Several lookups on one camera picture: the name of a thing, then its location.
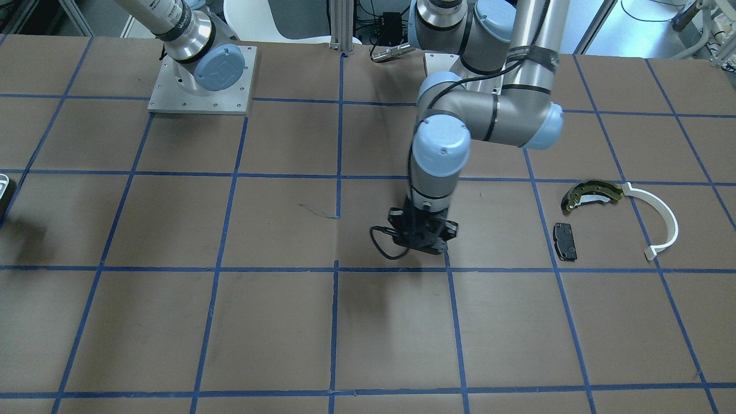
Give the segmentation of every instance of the white plastic arc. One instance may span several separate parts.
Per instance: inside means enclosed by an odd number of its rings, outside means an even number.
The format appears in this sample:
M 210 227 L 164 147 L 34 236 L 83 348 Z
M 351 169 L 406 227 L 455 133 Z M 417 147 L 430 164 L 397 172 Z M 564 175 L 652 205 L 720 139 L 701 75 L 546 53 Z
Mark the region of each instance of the white plastic arc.
M 670 207 L 665 204 L 664 201 L 660 200 L 659 197 L 650 192 L 635 189 L 631 186 L 631 183 L 623 184 L 623 195 L 638 198 L 639 200 L 642 200 L 650 206 L 654 207 L 654 209 L 657 210 L 657 212 L 662 216 L 665 224 L 667 225 L 667 242 L 661 245 L 651 245 L 644 250 L 644 256 L 646 256 L 646 259 L 654 260 L 654 258 L 657 257 L 657 253 L 670 247 L 675 242 L 675 240 L 677 240 L 677 236 L 679 235 L 680 230 L 677 224 L 677 219 L 675 218 L 675 214 L 672 212 Z

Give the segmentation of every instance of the white chair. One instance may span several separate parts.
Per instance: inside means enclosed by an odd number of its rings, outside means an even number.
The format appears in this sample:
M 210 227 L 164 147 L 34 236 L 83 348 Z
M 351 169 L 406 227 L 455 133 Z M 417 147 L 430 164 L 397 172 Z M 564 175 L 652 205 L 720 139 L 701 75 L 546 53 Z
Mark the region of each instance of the white chair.
M 330 36 L 289 39 L 279 33 L 268 0 L 224 0 L 225 20 L 238 39 L 254 42 L 330 43 Z M 353 38 L 353 43 L 362 44 Z

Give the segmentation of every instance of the blue joint cap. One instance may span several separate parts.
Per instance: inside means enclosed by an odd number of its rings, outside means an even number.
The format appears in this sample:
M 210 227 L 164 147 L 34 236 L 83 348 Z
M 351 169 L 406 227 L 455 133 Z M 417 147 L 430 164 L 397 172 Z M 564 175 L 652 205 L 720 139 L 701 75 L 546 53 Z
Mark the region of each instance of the blue joint cap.
M 194 79 L 208 91 L 221 91 L 238 82 L 245 69 L 245 57 L 234 44 L 210 50 L 197 64 Z
M 494 38 L 504 43 L 511 42 L 516 9 L 505 0 L 478 0 L 475 17 L 481 26 Z
M 552 147 L 559 135 L 562 133 L 562 107 L 554 102 L 550 102 L 550 110 L 547 112 L 547 119 L 542 122 L 537 132 L 531 139 L 523 145 L 522 148 L 531 148 L 533 150 L 546 150 Z
M 184 2 L 192 10 L 201 9 L 205 5 L 205 0 L 184 0 Z
M 406 26 L 409 44 L 411 44 L 411 47 L 421 49 L 422 46 L 419 45 L 419 38 L 417 37 L 417 0 L 411 0 L 411 4 L 409 5 L 409 20 Z
M 439 71 L 430 74 L 429 76 L 427 76 L 427 79 L 424 79 L 424 81 L 422 82 L 422 86 L 420 86 L 419 88 L 419 96 L 417 97 L 417 101 L 422 98 L 422 95 L 427 90 L 429 90 L 429 88 L 435 85 L 439 85 L 440 83 L 457 82 L 460 79 L 462 79 L 460 76 L 449 71 Z
M 424 172 L 450 177 L 460 172 L 470 157 L 470 131 L 454 116 L 429 116 L 417 128 L 411 152 Z

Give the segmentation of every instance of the white curved object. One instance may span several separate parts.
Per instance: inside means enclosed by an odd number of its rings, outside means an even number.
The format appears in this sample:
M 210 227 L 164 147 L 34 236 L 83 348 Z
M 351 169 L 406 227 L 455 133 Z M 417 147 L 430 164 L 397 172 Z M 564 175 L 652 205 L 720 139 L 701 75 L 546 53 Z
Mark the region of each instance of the white curved object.
M 278 43 L 330 43 L 331 36 L 289 39 L 281 35 L 274 22 L 268 0 L 224 0 L 227 25 L 241 41 Z M 353 43 L 362 44 L 353 38 Z
M 654 260 L 654 258 L 657 257 L 657 253 L 670 247 L 675 240 L 677 240 L 680 230 L 675 214 L 664 201 L 660 200 L 659 197 L 650 192 L 635 189 L 631 186 L 631 183 L 623 184 L 623 195 L 638 198 L 639 200 L 646 202 L 650 206 L 654 207 L 654 209 L 657 210 L 665 220 L 665 224 L 667 225 L 667 242 L 661 245 L 651 245 L 644 250 L 644 256 L 646 256 L 646 259 Z

